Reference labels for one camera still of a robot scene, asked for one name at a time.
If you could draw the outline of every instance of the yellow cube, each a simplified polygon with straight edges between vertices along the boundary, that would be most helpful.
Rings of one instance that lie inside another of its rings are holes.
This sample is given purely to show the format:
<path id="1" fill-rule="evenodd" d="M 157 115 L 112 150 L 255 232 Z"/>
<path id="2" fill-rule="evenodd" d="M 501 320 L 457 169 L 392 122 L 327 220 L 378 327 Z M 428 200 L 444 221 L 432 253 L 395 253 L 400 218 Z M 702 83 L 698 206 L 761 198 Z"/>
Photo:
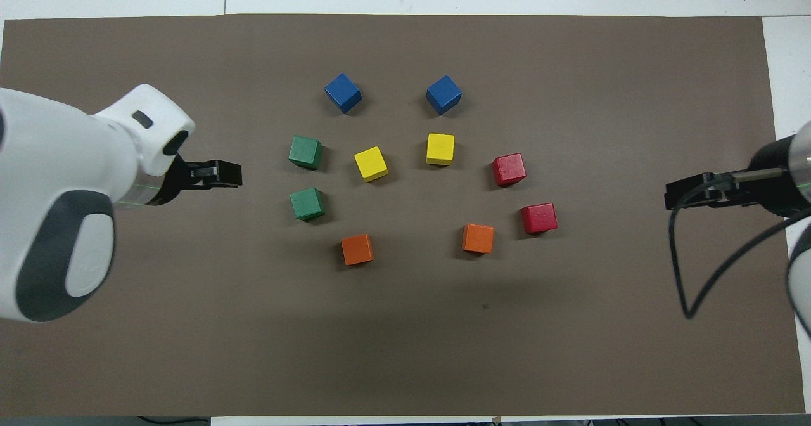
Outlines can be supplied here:
<path id="1" fill-rule="evenodd" d="M 454 161 L 454 140 L 453 134 L 429 133 L 425 162 L 442 166 L 451 164 Z"/>
<path id="2" fill-rule="evenodd" d="M 360 175 L 365 181 L 373 181 L 388 174 L 388 168 L 386 168 L 386 162 L 383 160 L 383 154 L 380 153 L 379 146 L 356 153 L 355 163 L 357 163 L 357 169 L 360 170 Z"/>

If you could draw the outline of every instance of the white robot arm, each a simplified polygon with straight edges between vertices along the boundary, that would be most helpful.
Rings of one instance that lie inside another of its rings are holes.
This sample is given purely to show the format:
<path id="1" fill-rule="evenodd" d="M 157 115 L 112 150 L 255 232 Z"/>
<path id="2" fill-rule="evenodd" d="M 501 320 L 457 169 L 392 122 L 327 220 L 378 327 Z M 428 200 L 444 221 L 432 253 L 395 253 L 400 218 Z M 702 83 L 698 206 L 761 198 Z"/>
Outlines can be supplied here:
<path id="1" fill-rule="evenodd" d="M 83 304 L 110 269 L 113 206 L 240 186 L 238 164 L 177 154 L 194 128 L 149 85 L 93 116 L 0 89 L 0 317 L 48 321 Z"/>

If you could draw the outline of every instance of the red cube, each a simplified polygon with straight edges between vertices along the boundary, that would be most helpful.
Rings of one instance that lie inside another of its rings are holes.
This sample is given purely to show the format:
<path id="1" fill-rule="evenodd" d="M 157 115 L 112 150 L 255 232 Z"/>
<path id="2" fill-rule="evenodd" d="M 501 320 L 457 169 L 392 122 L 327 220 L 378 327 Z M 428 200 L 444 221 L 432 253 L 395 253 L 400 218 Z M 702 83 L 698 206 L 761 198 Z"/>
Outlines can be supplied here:
<path id="1" fill-rule="evenodd" d="M 524 170 L 524 158 L 521 154 L 504 155 L 493 160 L 493 175 L 495 185 L 507 186 L 518 183 L 527 176 Z"/>
<path id="2" fill-rule="evenodd" d="M 524 207 L 521 209 L 521 220 L 524 220 L 524 231 L 528 235 L 557 229 L 555 204 L 535 204 L 535 206 Z"/>

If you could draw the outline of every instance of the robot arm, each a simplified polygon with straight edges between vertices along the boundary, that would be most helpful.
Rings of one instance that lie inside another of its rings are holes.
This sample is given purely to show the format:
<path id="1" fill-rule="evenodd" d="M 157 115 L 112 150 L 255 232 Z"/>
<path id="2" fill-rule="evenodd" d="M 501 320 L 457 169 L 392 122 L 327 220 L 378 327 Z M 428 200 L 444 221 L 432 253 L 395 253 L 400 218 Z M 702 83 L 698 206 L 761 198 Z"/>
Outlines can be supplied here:
<path id="1" fill-rule="evenodd" d="M 796 134 L 769 143 L 754 155 L 747 169 L 713 174 L 704 172 L 666 185 L 665 208 L 672 211 L 669 222 L 673 273 L 681 308 L 693 318 L 702 301 L 727 268 L 769 236 L 811 216 L 811 122 Z M 727 207 L 760 204 L 786 220 L 767 229 L 744 244 L 712 274 L 692 305 L 687 305 L 681 281 L 675 217 L 684 207 Z M 794 247 L 787 270 L 788 296 L 795 313 L 811 334 L 811 226 L 803 230 Z"/>
<path id="2" fill-rule="evenodd" d="M 110 269 L 113 206 L 240 186 L 238 164 L 177 154 L 194 128 L 149 85 L 93 116 L 0 89 L 0 317 L 48 321 L 83 304 Z"/>

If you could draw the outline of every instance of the green cube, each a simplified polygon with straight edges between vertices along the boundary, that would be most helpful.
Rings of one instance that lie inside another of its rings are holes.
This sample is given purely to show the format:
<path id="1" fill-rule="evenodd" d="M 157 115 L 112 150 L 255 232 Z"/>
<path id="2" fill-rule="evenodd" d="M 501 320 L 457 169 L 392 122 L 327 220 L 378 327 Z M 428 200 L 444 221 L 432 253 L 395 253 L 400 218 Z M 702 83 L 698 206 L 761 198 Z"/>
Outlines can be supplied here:
<path id="1" fill-rule="evenodd" d="M 315 187 L 293 193 L 290 201 L 298 220 L 307 221 L 324 215 L 324 201 L 321 200 L 321 192 Z"/>
<path id="2" fill-rule="evenodd" d="M 293 164 L 298 164 L 303 168 L 318 169 L 318 165 L 321 163 L 321 150 L 322 146 L 318 139 L 294 136 L 293 144 L 290 145 L 290 155 L 287 158 Z"/>

